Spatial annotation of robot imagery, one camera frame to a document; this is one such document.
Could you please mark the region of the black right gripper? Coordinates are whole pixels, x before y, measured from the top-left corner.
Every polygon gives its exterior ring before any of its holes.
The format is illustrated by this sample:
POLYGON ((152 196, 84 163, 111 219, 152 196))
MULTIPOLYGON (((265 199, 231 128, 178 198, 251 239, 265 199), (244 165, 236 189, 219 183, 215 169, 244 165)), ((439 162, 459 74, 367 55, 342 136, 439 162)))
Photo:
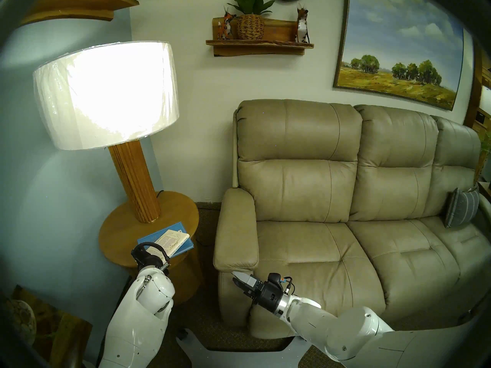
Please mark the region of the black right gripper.
POLYGON ((253 287, 253 276, 243 272, 232 272, 235 285, 240 288, 246 296, 250 296, 252 303, 263 307, 272 314, 277 314, 280 302, 284 295, 282 284, 285 279, 282 277, 268 277, 266 281, 256 280, 253 287))

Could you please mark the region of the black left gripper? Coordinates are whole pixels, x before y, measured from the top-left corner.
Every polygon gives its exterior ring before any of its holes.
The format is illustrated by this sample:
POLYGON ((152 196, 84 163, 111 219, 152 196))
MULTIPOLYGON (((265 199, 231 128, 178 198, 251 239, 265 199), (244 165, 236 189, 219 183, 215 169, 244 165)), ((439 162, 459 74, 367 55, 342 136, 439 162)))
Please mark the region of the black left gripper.
POLYGON ((154 266, 161 269, 166 263, 160 257, 147 252, 145 248, 134 248, 134 260, 137 263, 138 270, 142 270, 146 266, 154 266))

